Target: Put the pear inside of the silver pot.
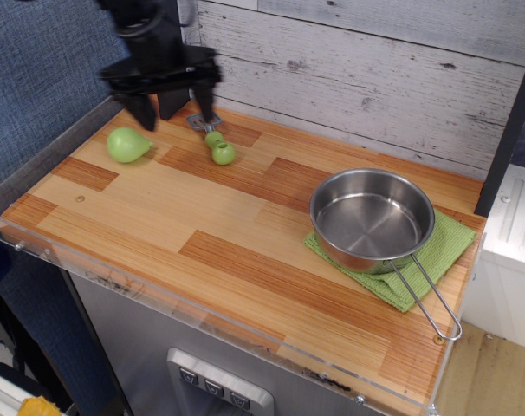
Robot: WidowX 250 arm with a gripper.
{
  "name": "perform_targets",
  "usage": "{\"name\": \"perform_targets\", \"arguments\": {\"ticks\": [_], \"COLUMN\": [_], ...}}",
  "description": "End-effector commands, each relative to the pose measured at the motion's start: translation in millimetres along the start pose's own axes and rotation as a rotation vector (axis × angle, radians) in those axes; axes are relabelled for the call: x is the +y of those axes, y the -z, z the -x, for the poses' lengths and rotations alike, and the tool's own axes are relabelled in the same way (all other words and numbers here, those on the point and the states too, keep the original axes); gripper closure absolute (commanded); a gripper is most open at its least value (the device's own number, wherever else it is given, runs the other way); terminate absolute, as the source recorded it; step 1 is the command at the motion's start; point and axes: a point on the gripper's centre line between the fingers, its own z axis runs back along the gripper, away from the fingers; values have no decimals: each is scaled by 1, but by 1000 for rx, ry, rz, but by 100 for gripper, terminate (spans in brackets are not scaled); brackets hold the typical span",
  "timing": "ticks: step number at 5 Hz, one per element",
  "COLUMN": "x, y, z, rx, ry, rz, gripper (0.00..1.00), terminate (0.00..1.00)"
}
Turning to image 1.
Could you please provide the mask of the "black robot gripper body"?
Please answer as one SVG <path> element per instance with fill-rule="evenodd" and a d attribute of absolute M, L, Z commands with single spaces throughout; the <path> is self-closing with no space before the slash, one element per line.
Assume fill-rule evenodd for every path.
<path fill-rule="evenodd" d="M 100 72 L 115 94 L 140 95 L 183 88 L 211 91 L 221 80 L 216 51 L 184 44 L 171 34 L 118 32 L 129 56 Z"/>

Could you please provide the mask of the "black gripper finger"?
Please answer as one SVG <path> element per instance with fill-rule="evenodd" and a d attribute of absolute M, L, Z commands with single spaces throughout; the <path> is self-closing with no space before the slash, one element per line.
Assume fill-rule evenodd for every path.
<path fill-rule="evenodd" d="M 114 98 L 135 118 L 146 130 L 155 129 L 156 113 L 152 102 L 145 95 L 116 94 Z"/>
<path fill-rule="evenodd" d="M 206 124 L 212 124 L 215 118 L 213 111 L 214 87 L 214 83 L 201 83 L 191 88 Z"/>

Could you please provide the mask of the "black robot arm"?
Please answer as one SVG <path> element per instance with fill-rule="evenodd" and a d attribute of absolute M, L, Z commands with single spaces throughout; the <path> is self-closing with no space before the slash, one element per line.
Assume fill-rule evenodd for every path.
<path fill-rule="evenodd" d="M 182 41 L 175 1 L 100 1 L 110 13 L 116 34 L 130 56 L 100 72 L 115 100 L 149 131 L 156 114 L 150 96 L 156 94 L 159 116 L 169 120 L 193 93 L 206 125 L 217 122 L 213 91 L 222 80 L 214 49 Z"/>

